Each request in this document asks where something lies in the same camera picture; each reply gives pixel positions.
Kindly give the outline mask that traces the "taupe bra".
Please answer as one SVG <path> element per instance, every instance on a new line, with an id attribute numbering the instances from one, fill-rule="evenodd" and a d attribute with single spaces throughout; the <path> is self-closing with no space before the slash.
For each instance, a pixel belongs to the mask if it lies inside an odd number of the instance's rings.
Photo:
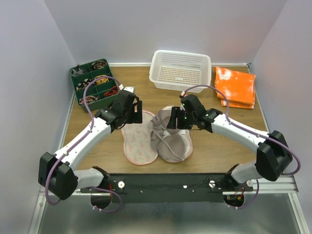
<path id="1" fill-rule="evenodd" d="M 170 163 L 185 161 L 193 152 L 189 130 L 168 129 L 172 106 L 160 110 L 150 120 L 151 146 L 163 160 Z"/>

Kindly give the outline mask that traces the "green compartment tray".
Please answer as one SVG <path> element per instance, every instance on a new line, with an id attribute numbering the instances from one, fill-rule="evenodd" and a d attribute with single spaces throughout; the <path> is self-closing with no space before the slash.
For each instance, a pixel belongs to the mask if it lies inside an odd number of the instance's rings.
<path id="1" fill-rule="evenodd" d="M 118 83 L 114 79 L 112 79 L 112 71 L 109 67 L 109 63 L 107 67 L 99 70 L 92 71 L 91 70 L 91 64 L 95 61 L 85 63 L 85 64 L 79 64 L 81 69 L 83 69 L 84 74 L 78 77 L 72 77 L 70 75 L 73 88 L 75 91 L 76 100 L 78 103 L 78 100 L 80 98 L 85 98 L 86 96 L 98 96 L 99 100 L 95 101 L 93 103 L 88 104 L 90 111 L 94 111 L 97 109 L 100 109 L 102 107 L 105 107 L 109 105 L 117 96 L 119 93 Z M 83 90 L 76 91 L 75 87 L 78 83 L 82 82 L 84 79 L 92 79 L 93 83 L 95 83 L 93 86 L 91 83 Z M 79 105 L 82 108 L 84 112 L 87 112 L 86 106 Z"/>

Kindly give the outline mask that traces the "pink floral laundry bag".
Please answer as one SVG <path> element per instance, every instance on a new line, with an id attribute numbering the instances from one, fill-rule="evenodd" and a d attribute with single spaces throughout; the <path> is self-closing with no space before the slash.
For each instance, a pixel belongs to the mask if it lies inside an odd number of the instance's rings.
<path id="1" fill-rule="evenodd" d="M 142 123 L 123 127 L 124 155 L 128 161 L 147 165 L 161 158 L 169 163 L 179 163 L 192 154 L 190 131 L 167 128 L 171 110 L 172 106 L 167 106 L 156 115 L 142 111 Z"/>

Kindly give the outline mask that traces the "white plastic basket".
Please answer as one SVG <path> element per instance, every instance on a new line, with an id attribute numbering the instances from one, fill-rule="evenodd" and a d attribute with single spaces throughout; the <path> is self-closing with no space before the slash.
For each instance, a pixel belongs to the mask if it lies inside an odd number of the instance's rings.
<path id="1" fill-rule="evenodd" d="M 157 50 L 149 71 L 149 80 L 158 89 L 200 93 L 211 84 L 212 64 L 208 55 Z"/>

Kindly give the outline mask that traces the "orange white cloth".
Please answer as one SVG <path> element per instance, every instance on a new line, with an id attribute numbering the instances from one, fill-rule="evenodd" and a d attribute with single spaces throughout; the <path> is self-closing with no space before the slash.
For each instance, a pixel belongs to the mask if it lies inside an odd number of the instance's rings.
<path id="1" fill-rule="evenodd" d="M 233 71 L 227 68 L 215 68 L 214 86 L 222 94 L 217 93 L 221 106 L 253 109 L 255 105 L 255 78 L 254 74 Z"/>

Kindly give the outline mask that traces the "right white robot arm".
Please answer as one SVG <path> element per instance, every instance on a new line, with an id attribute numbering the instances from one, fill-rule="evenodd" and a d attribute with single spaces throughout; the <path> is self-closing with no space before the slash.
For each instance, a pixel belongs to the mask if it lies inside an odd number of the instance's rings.
<path id="1" fill-rule="evenodd" d="M 277 181 L 292 162 L 293 156 L 279 131 L 260 131 L 230 119 L 217 109 L 207 110 L 195 95 L 181 97 L 180 101 L 181 106 L 171 108 L 167 128 L 191 130 L 197 126 L 228 137 L 256 154 L 254 161 L 233 166 L 217 184 L 221 189 L 235 191 L 252 179 Z"/>

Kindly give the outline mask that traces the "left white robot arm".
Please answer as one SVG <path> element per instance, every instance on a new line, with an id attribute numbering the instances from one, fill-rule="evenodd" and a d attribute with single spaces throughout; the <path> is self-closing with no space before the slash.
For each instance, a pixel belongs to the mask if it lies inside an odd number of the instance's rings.
<path id="1" fill-rule="evenodd" d="M 105 137 L 126 124 L 142 123 L 142 101 L 134 87 L 125 87 L 116 99 L 91 116 L 91 122 L 66 146 L 55 153 L 44 153 L 39 161 L 38 182 L 45 193 L 66 200 L 80 188 L 92 187 L 102 193 L 108 180 L 101 169 L 79 171 L 83 158 Z"/>

